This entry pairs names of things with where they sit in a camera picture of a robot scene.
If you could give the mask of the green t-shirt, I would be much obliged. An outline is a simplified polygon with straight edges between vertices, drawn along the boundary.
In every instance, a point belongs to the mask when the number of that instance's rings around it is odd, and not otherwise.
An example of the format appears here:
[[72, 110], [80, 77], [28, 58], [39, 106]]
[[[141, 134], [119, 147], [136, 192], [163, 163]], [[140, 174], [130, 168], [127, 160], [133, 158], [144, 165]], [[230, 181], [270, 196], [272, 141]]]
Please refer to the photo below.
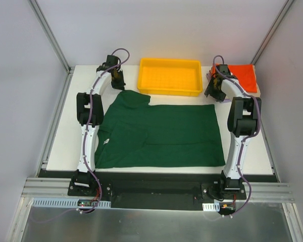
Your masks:
[[151, 105], [150, 96], [125, 90], [109, 106], [97, 136], [99, 169], [225, 164], [212, 104]]

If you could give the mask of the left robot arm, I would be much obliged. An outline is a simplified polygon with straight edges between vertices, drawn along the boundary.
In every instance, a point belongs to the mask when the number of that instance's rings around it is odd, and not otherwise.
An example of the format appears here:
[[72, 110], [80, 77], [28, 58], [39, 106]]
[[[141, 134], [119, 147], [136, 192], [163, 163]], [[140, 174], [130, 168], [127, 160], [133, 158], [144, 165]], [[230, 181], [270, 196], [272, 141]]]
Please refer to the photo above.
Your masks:
[[92, 85], [86, 92], [76, 95], [76, 116], [81, 126], [81, 151], [72, 182], [85, 196], [92, 196], [98, 187], [98, 179], [94, 174], [94, 154], [98, 143], [97, 133], [104, 120], [102, 95], [109, 85], [116, 90], [125, 89], [120, 64], [99, 66]]

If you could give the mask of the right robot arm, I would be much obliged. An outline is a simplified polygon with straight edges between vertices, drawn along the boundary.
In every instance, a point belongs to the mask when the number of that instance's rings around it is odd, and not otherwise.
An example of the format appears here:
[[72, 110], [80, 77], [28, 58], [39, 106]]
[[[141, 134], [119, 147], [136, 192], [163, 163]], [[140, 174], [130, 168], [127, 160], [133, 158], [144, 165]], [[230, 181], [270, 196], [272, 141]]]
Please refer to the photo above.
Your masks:
[[211, 96], [217, 102], [223, 102], [225, 98], [231, 101], [227, 120], [231, 141], [228, 158], [217, 186], [218, 195], [229, 199], [235, 190], [241, 189], [245, 154], [251, 138], [261, 128], [261, 99], [247, 93], [234, 76], [223, 78], [218, 74], [211, 77], [205, 96]]

